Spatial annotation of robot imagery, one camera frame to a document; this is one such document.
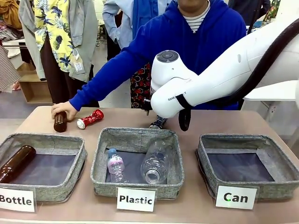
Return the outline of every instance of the black jacket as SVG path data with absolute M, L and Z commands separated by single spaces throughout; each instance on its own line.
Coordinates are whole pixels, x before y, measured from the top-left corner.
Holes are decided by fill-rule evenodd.
M 258 18 L 265 15 L 271 6 L 270 0 L 262 0 L 262 1 L 263 1 L 263 7 L 260 9 L 257 18 L 255 18 L 255 21 Z M 249 26 L 259 2 L 260 0 L 229 0 L 228 6 L 233 10 L 237 11 L 238 13 L 240 13 L 246 23 L 246 26 Z

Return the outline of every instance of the gray fabric bin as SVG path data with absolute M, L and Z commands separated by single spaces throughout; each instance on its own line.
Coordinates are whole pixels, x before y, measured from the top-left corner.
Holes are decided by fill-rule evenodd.
M 224 185 L 259 187 L 259 200 L 288 199 L 299 186 L 298 169 L 267 136 L 205 134 L 197 154 L 212 196 Z
M 0 187 L 35 189 L 37 202 L 66 201 L 84 168 L 84 140 L 56 134 L 14 133 L 0 145 L 0 167 L 24 145 L 32 146 L 36 157 L 13 182 L 0 183 Z
M 118 151 L 146 153 L 153 140 L 161 139 L 172 146 L 170 168 L 166 184 L 143 183 L 112 183 L 106 182 L 108 153 L 107 148 L 116 148 Z M 175 199 L 184 182 L 183 161 L 178 144 L 178 136 L 169 130 L 147 128 L 113 128 L 103 129 L 99 136 L 92 169 L 91 180 L 94 192 L 100 196 L 117 196 L 117 188 L 135 188 L 156 190 L 157 199 Z

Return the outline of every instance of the brown tabletop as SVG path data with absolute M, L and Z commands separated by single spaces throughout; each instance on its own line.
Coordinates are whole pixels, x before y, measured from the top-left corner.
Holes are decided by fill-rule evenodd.
M 77 117 L 88 116 L 93 109 L 83 108 Z M 165 128 L 178 134 L 182 150 L 185 183 L 174 201 L 157 201 L 153 213 L 119 212 L 116 198 L 95 196 L 90 180 L 93 154 L 99 133 L 104 127 L 148 127 L 155 115 L 137 109 L 103 109 L 104 120 L 85 130 L 76 122 L 68 124 L 65 135 L 85 139 L 88 151 L 86 166 L 70 199 L 61 204 L 40 205 L 36 214 L 0 211 L 0 218 L 39 221 L 124 221 L 124 222 L 168 222 L 168 223 L 213 223 L 213 224 L 278 224 L 299 221 L 299 190 L 292 200 L 283 202 L 260 202 L 253 210 L 234 210 L 214 207 L 206 185 L 199 174 L 195 149 L 199 135 L 205 133 L 265 134 L 272 137 L 299 166 L 299 160 L 255 112 L 247 111 L 193 111 L 192 123 L 187 132 L 178 126 L 178 118 L 168 120 Z M 55 133 L 50 107 L 36 108 L 18 128 L 17 132 Z

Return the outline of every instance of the blue bottle cap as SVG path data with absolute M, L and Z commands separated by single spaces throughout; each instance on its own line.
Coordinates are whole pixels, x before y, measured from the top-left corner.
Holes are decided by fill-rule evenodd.
M 111 158 L 114 154 L 116 154 L 116 149 L 115 148 L 111 148 L 111 149 L 108 150 L 109 158 Z

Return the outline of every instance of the red crushed can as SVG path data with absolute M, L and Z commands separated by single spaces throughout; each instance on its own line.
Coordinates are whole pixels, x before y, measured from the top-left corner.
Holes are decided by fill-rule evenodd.
M 77 120 L 77 126 L 85 129 L 86 126 L 93 124 L 104 118 L 104 113 L 100 109 L 96 109 L 90 116 Z

